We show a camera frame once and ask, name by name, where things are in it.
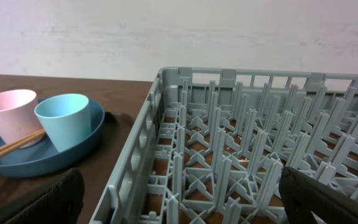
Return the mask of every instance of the black object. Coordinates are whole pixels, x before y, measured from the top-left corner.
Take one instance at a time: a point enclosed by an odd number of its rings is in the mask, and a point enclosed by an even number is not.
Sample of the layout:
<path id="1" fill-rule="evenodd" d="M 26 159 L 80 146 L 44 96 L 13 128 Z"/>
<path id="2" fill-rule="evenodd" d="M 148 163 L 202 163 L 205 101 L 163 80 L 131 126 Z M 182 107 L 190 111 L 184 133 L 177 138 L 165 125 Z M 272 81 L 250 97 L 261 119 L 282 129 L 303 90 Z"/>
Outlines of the black object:
<path id="1" fill-rule="evenodd" d="M 312 212 L 327 224 L 358 224 L 358 202 L 294 168 L 284 167 L 279 191 L 290 224 L 317 223 Z"/>
<path id="2" fill-rule="evenodd" d="M 74 224 L 83 207 L 84 180 L 71 169 L 57 180 L 35 189 L 0 208 L 0 223 Z"/>

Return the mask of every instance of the blue cup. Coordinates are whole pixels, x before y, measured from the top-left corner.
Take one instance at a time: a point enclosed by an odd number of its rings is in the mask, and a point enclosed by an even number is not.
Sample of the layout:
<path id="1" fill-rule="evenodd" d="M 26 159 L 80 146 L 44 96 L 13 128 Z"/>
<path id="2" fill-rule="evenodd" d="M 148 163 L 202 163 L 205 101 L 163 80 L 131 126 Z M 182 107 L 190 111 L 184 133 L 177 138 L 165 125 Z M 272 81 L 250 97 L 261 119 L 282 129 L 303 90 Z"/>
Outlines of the blue cup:
<path id="1" fill-rule="evenodd" d="M 54 96 L 39 103 L 34 111 L 59 152 L 82 142 L 92 132 L 89 99 L 84 95 Z"/>

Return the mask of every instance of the pink cup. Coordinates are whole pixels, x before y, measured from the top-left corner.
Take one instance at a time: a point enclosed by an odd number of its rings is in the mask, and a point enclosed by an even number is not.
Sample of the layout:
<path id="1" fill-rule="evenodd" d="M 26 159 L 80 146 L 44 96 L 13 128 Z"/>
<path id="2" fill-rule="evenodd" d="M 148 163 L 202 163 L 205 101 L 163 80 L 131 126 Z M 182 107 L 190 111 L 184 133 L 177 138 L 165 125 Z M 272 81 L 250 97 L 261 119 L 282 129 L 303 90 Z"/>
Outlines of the pink cup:
<path id="1" fill-rule="evenodd" d="M 0 93 L 0 137 L 6 144 L 40 130 L 42 125 L 34 113 L 37 94 L 32 90 L 10 90 Z M 31 146 L 41 138 L 22 147 Z"/>

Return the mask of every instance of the wooden chopstick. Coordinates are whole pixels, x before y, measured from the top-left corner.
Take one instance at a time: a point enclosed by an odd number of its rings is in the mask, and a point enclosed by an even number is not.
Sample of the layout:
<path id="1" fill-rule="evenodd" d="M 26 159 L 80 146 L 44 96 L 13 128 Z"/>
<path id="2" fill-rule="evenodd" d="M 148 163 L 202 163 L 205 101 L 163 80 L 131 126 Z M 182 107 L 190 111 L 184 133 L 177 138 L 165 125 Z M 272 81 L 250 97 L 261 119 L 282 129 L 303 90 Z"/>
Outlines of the wooden chopstick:
<path id="1" fill-rule="evenodd" d="M 6 144 L 4 146 L 1 146 L 0 147 L 0 158 L 12 151 L 15 151 L 16 149 L 24 146 L 25 144 L 27 144 L 39 137 L 42 137 L 44 134 L 45 134 L 45 130 L 40 129 L 34 133 L 29 134 L 28 136 L 23 137 L 22 139 L 19 139 L 14 142 L 11 142 L 9 144 Z"/>

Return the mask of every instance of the wooden table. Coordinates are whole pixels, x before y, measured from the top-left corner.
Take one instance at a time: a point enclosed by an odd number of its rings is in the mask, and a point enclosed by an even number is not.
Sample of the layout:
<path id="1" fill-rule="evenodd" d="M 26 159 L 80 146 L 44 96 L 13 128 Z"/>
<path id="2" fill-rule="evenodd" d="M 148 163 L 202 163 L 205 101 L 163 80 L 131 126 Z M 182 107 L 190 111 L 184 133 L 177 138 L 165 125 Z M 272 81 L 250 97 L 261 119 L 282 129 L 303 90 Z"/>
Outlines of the wooden table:
<path id="1" fill-rule="evenodd" d="M 30 89 L 36 91 L 39 98 L 63 93 L 81 93 L 99 101 L 105 111 L 116 113 L 117 118 L 117 125 L 105 126 L 97 149 L 66 169 L 31 179 L 0 176 L 0 206 L 36 189 L 71 167 L 79 167 L 85 180 L 85 195 L 78 223 L 88 223 L 151 84 L 118 80 L 0 75 L 0 92 Z"/>

